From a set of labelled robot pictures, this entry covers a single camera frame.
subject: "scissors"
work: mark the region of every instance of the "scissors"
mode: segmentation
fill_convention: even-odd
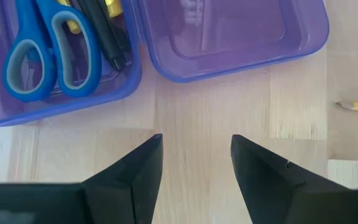
[[[13,97],[37,101],[49,97],[56,80],[64,94],[84,97],[92,94],[101,78],[101,52],[93,28],[82,13],[56,0],[16,0],[19,31],[4,64],[4,86]],[[68,20],[81,27],[88,48],[88,76],[74,84],[70,46],[62,28]],[[21,65],[27,58],[42,63],[42,76],[32,90],[23,90]]]

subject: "purple plastic bin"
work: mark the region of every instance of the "purple plastic bin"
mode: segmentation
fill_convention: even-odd
[[[141,79],[143,40],[163,76],[192,82],[312,54],[324,45],[329,32],[322,0],[122,0],[122,6],[132,45],[128,55],[132,62],[124,71],[116,73],[104,62],[101,84],[92,96],[68,98],[56,86],[50,99],[23,103],[7,94],[1,80],[4,58],[17,34],[17,18],[14,0],[0,0],[0,126],[130,95]],[[86,54],[76,46],[83,39],[69,38],[80,82],[81,71],[87,70]],[[22,70],[39,76],[39,69],[30,65]]]

